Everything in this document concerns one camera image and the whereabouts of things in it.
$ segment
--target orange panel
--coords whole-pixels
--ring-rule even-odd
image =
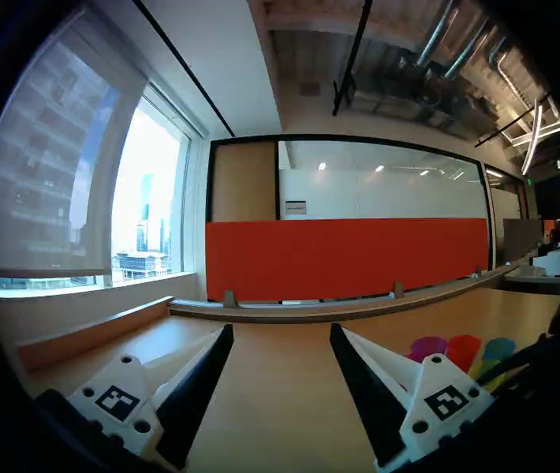
[[[487,269],[484,218],[206,224],[207,296],[336,299],[451,281]]]
[[[555,220],[543,220],[543,230],[545,232],[551,232],[554,229],[555,225],[556,225]]]

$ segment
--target duct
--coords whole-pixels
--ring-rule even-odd
[[[487,17],[482,17],[478,28],[473,32],[469,41],[459,54],[456,54],[453,62],[448,66],[444,74],[444,78],[452,80],[461,69],[469,62],[470,58],[479,50],[479,48],[486,42],[488,35],[491,32],[491,23]]]
[[[500,59],[497,61],[497,71],[499,72],[499,75],[502,77],[502,79],[506,82],[506,84],[508,84],[508,87],[510,88],[510,90],[517,96],[517,98],[519,99],[519,102],[521,102],[523,104],[523,106],[528,109],[530,107],[532,107],[532,104],[528,101],[527,98],[525,98],[525,95],[523,95],[523,92],[521,92],[516,85],[514,85],[513,80],[510,78],[510,76],[506,73],[506,71],[504,69],[502,69],[502,62],[504,59],[506,59],[506,56],[508,55],[508,53],[503,53],[502,56],[500,57]]]
[[[437,17],[434,27],[430,30],[426,43],[418,58],[414,62],[417,67],[426,66],[431,60],[431,55],[438,49],[438,46],[444,39],[446,32],[449,31],[450,26],[457,16],[459,0],[445,0],[442,2],[441,13]]]
[[[508,75],[508,73],[502,68],[502,62],[506,59],[508,55],[508,51],[506,51],[504,47],[504,43],[506,42],[506,37],[503,36],[497,44],[495,44],[491,52],[488,54],[488,64],[491,67],[497,69],[497,72],[502,77],[503,81],[506,82],[508,88],[513,92],[513,94],[519,99],[519,102],[523,104],[526,109],[531,109],[532,104],[528,101],[528,99],[523,95],[518,87],[514,84],[512,78]]]
[[[558,108],[556,107],[556,103],[554,102],[554,99],[551,98],[551,95],[549,97],[547,97],[547,103],[550,104],[551,112],[556,117],[556,120],[560,121],[560,112],[558,112]]]

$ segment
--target linear light fixture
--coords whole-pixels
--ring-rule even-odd
[[[486,169],[486,173],[495,177],[503,177],[503,174],[499,174],[497,171],[493,171],[492,169]]]
[[[541,118],[543,117],[543,106],[538,105],[537,101],[534,102],[534,129],[532,130],[532,141],[528,146],[528,152],[525,154],[525,161],[523,167],[521,168],[521,173],[525,176],[530,169],[530,164],[532,164],[532,158],[534,157],[534,150],[539,142],[539,133],[541,131]]]
[[[552,123],[551,125],[548,126],[543,126],[539,132],[539,138],[543,138],[544,136],[549,136],[549,135],[553,135],[554,133],[558,133],[560,132],[560,121],[557,121],[556,123]],[[526,133],[523,136],[519,136],[517,138],[513,138],[510,143],[513,146],[520,146],[522,144],[526,144],[529,143],[530,141],[532,141],[532,134],[531,133]]]

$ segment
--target wooden desk surface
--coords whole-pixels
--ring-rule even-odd
[[[395,352],[418,337],[535,342],[560,296],[474,289],[410,311],[344,322]],[[220,322],[169,317],[62,365],[31,374],[31,395],[71,393],[114,356],[146,362]],[[234,346],[189,455],[189,471],[365,471],[374,454],[328,342],[329,323],[234,324]]]

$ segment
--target roller shade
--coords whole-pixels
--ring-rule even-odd
[[[0,120],[0,276],[110,272],[116,172],[146,79],[89,13],[33,59]]]

